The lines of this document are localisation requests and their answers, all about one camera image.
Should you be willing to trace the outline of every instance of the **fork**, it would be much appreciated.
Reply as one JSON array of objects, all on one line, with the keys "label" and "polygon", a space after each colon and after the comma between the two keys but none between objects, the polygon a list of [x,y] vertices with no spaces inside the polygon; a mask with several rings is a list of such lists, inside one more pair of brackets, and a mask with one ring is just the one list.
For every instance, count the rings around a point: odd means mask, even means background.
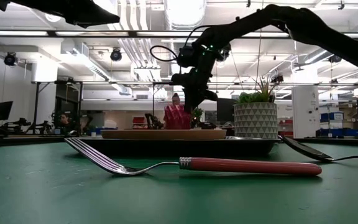
[{"label": "fork", "polygon": [[161,162],[144,169],[123,166],[108,158],[96,149],[87,145],[78,138],[66,138],[65,141],[87,157],[100,168],[112,174],[124,176],[139,175],[162,165],[176,165],[180,169],[217,171],[217,172],[250,172],[261,174],[288,174],[288,175],[318,175],[321,173],[320,166],[301,162],[265,162],[265,161],[242,161],[234,159],[213,159],[200,157],[181,157],[179,162]]}]

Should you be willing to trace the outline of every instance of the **potted plant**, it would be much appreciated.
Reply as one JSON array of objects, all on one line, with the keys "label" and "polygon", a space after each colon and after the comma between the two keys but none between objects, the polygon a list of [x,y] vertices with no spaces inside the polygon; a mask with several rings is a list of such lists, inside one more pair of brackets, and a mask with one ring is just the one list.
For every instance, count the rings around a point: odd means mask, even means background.
[{"label": "potted plant", "polygon": [[201,116],[203,115],[204,110],[201,108],[195,108],[191,112],[191,128],[198,128],[201,122]]},{"label": "potted plant", "polygon": [[256,81],[260,90],[255,93],[241,93],[234,105],[236,136],[247,138],[277,138],[277,105],[272,90],[278,85],[269,86],[270,79]]}]

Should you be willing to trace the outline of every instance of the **green table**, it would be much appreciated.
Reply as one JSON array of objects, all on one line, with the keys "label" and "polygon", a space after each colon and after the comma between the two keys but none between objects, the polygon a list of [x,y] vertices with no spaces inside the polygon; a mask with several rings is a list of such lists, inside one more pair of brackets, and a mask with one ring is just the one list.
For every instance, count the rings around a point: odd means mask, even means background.
[{"label": "green table", "polygon": [[[358,155],[358,147],[311,146]],[[312,161],[283,144],[266,159]],[[0,223],[358,223],[358,159],[322,167],[316,178],[175,166],[113,177],[65,143],[0,147]]]}]

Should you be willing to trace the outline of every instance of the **small plant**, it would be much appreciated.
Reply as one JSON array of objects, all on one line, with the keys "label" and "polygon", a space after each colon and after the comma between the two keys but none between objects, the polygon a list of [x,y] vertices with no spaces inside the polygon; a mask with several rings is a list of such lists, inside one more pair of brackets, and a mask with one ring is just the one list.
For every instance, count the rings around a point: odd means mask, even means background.
[{"label": "small plant", "polygon": [[204,113],[204,110],[203,109],[201,109],[201,108],[195,108],[194,110],[193,110],[193,112],[191,112],[191,116],[192,116],[192,118],[194,119],[194,118],[196,118],[196,120],[200,120],[201,119],[201,116],[203,115],[203,113]]},{"label": "small plant", "polygon": [[269,78],[267,78],[266,81],[260,79],[260,82],[255,80],[260,90],[256,90],[255,93],[241,93],[237,103],[274,103],[275,97],[272,95],[272,91],[279,83],[273,83],[271,85],[272,88],[269,89],[269,80]]}]

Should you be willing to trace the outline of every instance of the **red fork handle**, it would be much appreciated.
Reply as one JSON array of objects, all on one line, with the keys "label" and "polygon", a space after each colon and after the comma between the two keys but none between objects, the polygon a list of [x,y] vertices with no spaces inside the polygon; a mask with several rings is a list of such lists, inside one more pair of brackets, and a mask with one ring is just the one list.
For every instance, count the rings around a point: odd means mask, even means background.
[{"label": "red fork handle", "polygon": [[320,166],[302,162],[265,162],[181,157],[179,159],[179,165],[181,169],[186,170],[218,172],[250,172],[288,175],[318,175],[321,173]]}]

